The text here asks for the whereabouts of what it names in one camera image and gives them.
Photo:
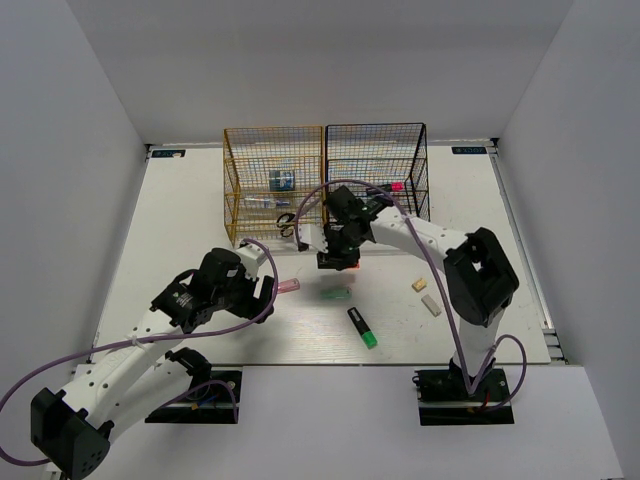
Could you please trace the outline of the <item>black handled scissors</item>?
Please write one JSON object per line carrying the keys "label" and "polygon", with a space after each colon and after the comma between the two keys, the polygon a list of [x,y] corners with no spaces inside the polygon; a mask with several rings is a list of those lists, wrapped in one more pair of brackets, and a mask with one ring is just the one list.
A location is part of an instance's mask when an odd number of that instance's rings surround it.
{"label": "black handled scissors", "polygon": [[290,238],[295,231],[295,213],[283,213],[276,220],[276,228],[282,238]]}

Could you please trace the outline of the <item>pink cap black highlighter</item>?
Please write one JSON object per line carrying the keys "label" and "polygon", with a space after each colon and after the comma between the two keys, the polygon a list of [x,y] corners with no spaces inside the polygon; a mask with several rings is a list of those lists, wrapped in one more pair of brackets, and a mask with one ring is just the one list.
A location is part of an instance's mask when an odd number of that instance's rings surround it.
{"label": "pink cap black highlighter", "polygon": [[384,185],[384,190],[387,192],[401,192],[404,190],[404,184],[402,182],[392,182]]}

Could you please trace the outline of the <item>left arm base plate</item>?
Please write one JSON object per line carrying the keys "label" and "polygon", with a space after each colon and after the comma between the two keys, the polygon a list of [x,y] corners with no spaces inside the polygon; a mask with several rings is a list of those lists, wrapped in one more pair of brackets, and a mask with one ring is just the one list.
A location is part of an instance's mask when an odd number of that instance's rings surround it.
{"label": "left arm base plate", "polygon": [[232,399],[240,408],[243,371],[213,369],[210,379],[217,384],[205,386],[178,401],[151,412],[147,424],[226,425],[235,424]]}

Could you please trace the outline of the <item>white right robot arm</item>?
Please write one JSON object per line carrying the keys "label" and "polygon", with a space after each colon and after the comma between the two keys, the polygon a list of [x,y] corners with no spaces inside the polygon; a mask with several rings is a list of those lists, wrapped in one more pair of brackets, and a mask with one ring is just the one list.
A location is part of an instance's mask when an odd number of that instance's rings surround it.
{"label": "white right robot arm", "polygon": [[498,238],[486,228],[464,233],[411,215],[383,190],[364,200],[348,185],[342,181],[326,196],[324,205],[334,221],[320,232],[319,267],[355,266],[366,242],[425,261],[454,341],[452,388],[463,398],[477,397],[488,385],[499,323],[520,286]]}

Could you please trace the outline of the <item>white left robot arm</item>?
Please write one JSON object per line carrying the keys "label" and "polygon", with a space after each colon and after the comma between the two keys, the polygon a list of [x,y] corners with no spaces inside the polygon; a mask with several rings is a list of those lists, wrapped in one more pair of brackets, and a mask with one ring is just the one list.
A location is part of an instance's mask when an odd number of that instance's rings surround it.
{"label": "white left robot arm", "polygon": [[68,479],[84,479],[132,424],[185,394],[199,399],[211,387],[211,365],[183,341],[227,312],[241,325],[273,312],[277,275],[258,275],[273,260],[253,240],[236,250],[214,248],[200,266],[176,275],[120,342],[100,347],[102,358],[81,377],[30,406],[33,445]]}

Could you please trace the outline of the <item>green cap black highlighter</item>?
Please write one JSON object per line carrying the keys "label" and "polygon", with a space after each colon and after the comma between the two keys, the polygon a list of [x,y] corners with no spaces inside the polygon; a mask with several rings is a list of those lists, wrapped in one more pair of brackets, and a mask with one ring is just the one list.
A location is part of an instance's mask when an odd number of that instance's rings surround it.
{"label": "green cap black highlighter", "polygon": [[366,347],[368,349],[375,348],[378,345],[377,338],[371,331],[360,311],[356,307],[351,307],[347,310],[347,315]]}

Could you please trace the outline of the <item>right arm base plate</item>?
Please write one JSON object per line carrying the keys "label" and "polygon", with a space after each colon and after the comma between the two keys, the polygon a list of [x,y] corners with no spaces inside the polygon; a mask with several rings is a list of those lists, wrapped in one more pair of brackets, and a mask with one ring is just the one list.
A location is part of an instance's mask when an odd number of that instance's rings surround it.
{"label": "right arm base plate", "polygon": [[468,395],[461,379],[448,369],[416,370],[412,381],[417,390],[420,425],[489,426],[515,423],[503,369],[493,369]]}

